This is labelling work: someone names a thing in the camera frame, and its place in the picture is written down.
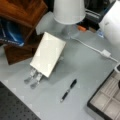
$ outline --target gray table surface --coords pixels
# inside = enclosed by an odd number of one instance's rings
[[[54,24],[48,32],[58,36],[59,25]],[[99,50],[107,49],[113,57],[120,59],[120,51],[95,33],[80,32],[76,37]],[[30,88],[33,81],[24,84],[24,79],[30,73],[29,63],[32,58],[9,66],[3,47],[0,47],[0,81],[42,120],[94,120],[87,113],[87,101],[116,63],[78,41],[66,42],[62,53],[64,60],[56,65],[50,78],[43,78],[34,90]],[[60,103],[62,95],[75,78],[78,80],[76,86],[65,101]]]

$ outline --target pen cap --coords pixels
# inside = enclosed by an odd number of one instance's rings
[[[75,80],[72,82],[72,84],[70,85],[70,88],[72,89],[72,88],[75,86],[76,83],[77,83],[77,80],[75,79]]]

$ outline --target pen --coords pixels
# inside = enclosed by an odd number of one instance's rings
[[[70,92],[70,90],[75,86],[75,84],[77,83],[77,79],[73,80],[73,82],[71,83],[69,89],[65,92],[65,94],[63,95],[63,97],[61,98],[60,102],[63,102],[65,100],[65,98],[67,97],[68,93]]]

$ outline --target white card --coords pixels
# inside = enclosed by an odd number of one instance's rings
[[[30,65],[49,77],[65,44],[65,41],[45,32]]]

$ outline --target cable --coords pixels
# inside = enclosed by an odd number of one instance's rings
[[[84,46],[86,46],[86,47],[88,47],[88,48],[90,48],[90,49],[96,51],[97,53],[101,54],[102,56],[104,56],[104,57],[106,57],[106,58],[109,58],[109,59],[111,59],[111,60],[113,60],[113,61],[119,63],[118,60],[116,60],[115,58],[111,57],[111,53],[108,52],[107,50],[100,51],[100,50],[98,50],[98,49],[95,49],[95,48],[93,48],[93,47],[91,47],[91,46],[85,44],[84,42],[80,41],[80,40],[77,39],[77,38],[71,37],[71,39],[77,40],[78,42],[80,42],[80,43],[83,44]]]
[[[85,12],[89,12],[89,13],[93,13],[93,14],[95,14],[95,15],[97,15],[97,16],[101,16],[100,14],[98,14],[98,13],[96,13],[96,12],[93,12],[93,11],[91,11],[91,10],[88,10],[88,9],[85,9]]]

